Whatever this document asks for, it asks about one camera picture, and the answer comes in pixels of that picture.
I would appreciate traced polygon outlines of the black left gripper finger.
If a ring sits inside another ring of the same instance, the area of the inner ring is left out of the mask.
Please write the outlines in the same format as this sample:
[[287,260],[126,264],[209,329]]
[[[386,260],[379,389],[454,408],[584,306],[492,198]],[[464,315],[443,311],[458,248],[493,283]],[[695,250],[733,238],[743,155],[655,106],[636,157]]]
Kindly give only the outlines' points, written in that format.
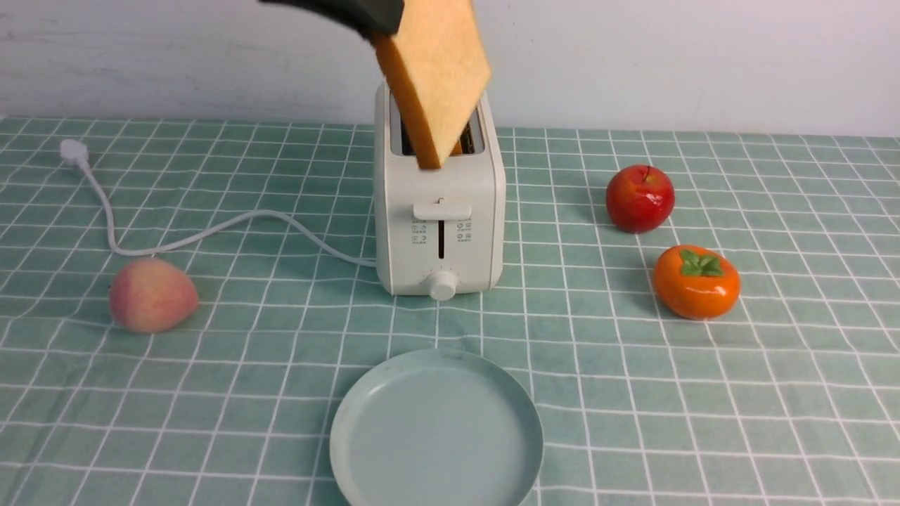
[[264,1],[263,4],[277,4],[316,14],[357,32],[364,39],[374,35],[395,35],[401,26],[405,7],[403,0],[274,0]]

